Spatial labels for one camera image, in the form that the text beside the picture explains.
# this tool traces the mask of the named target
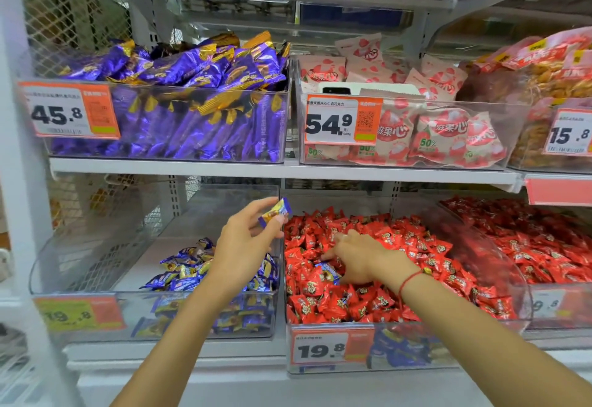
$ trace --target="wire mesh panel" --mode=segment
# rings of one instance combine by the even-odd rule
[[[127,0],[23,0],[35,74],[59,70],[58,55],[95,52],[111,38],[131,37]]]

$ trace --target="store display rack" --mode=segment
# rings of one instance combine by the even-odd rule
[[[220,6],[226,6],[225,3],[232,4],[236,0],[215,1]],[[330,51],[335,39],[380,29],[384,38],[383,48],[392,53],[416,59],[420,53],[430,50],[438,56],[460,60],[512,42],[506,35],[482,34],[480,30],[470,34],[438,34],[451,22],[469,14],[485,19],[496,18],[496,22],[500,19],[512,22],[544,19],[567,24],[568,27],[592,24],[592,11],[574,9],[572,14],[567,14],[545,0],[248,1],[256,4],[257,8],[265,6],[269,9],[261,10],[263,14],[238,9],[218,12],[203,9],[204,0],[3,0],[0,8],[0,90],[7,96],[0,110],[0,164],[4,166],[0,182],[14,244],[15,276],[0,284],[0,320],[22,323],[31,360],[40,369],[48,396],[55,405],[107,405],[154,345],[152,341],[89,343],[83,340],[63,348],[63,343],[52,341],[33,305],[29,290],[29,276],[34,262],[53,237],[54,230],[84,218],[89,212],[115,214],[115,210],[110,208],[125,206],[129,194],[126,188],[131,185],[164,181],[165,189],[154,199],[159,209],[172,218],[179,214],[182,204],[199,190],[199,177],[277,178],[282,181],[282,189],[285,179],[292,178],[384,181],[382,191],[373,195],[385,197],[391,205],[396,204],[401,182],[489,184],[514,194],[531,185],[529,181],[552,181],[564,187],[567,187],[566,184],[592,184],[591,175],[524,173],[509,169],[464,171],[311,166],[299,164],[294,158],[286,158],[283,164],[47,159],[39,141],[33,137],[27,119],[21,115],[13,76],[18,74],[23,79],[32,77],[28,56],[32,50],[43,55],[44,50],[48,50],[48,44],[72,44],[89,52],[104,46],[108,37],[126,34],[131,34],[137,43],[149,46],[160,40],[180,42],[182,39],[200,39],[228,28],[242,32],[241,36],[269,29],[277,40],[289,39],[298,53]],[[389,9],[398,20],[376,28],[355,22],[309,22],[302,15],[305,5],[329,5],[353,10]],[[363,195],[361,191],[353,192]],[[564,200],[552,202],[565,204]],[[583,204],[592,205],[592,200]],[[38,282],[44,280],[48,280],[48,275],[41,272]],[[591,335],[588,330],[527,331],[525,338],[549,350],[553,357],[576,368],[584,377],[592,379]],[[283,310],[278,309],[275,333],[271,338],[208,341],[189,380],[186,396],[191,399],[201,396],[203,402],[220,403],[220,396],[223,395],[224,402],[235,405],[248,393],[259,396],[265,390],[271,390],[268,400],[261,401],[263,407],[292,395],[294,399],[298,398],[300,404],[306,402],[295,393],[318,395],[317,399],[321,402],[323,396],[327,396],[328,380],[319,376],[315,379],[306,375],[295,376],[294,379],[287,376],[285,316]],[[330,380],[343,400],[367,402],[367,395],[359,398],[359,387],[365,384],[385,387],[375,390],[374,403],[392,399],[393,377],[388,372],[355,375],[355,378],[334,376]],[[232,387],[239,390],[220,390],[221,384],[235,384]],[[484,397],[475,390],[472,382],[456,370],[402,371],[396,384],[399,384],[396,386],[399,399],[410,406],[433,403],[435,399],[444,403],[448,399],[453,402],[459,387],[467,393],[469,404],[485,405]],[[416,389],[419,386],[430,389]],[[451,386],[456,388],[455,393],[447,392]]]

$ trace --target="bracelet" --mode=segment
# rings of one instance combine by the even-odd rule
[[[405,287],[405,284],[408,283],[411,279],[413,279],[418,274],[422,274],[422,273],[423,273],[423,270],[416,271],[415,273],[413,273],[411,276],[408,276],[407,279],[405,279],[403,281],[403,283],[401,284],[401,287],[399,287],[399,293],[397,295],[399,297],[399,301],[403,302],[403,298],[401,297],[401,292],[403,291],[403,287]]]

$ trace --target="white metal post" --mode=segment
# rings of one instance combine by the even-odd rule
[[[43,245],[52,235],[41,142],[19,109],[14,75],[28,52],[23,0],[2,0],[0,28],[0,182],[12,253],[15,286],[21,297],[22,324],[28,350],[46,390],[59,406],[74,407],[81,399],[65,356],[52,344],[28,289],[28,277]]]

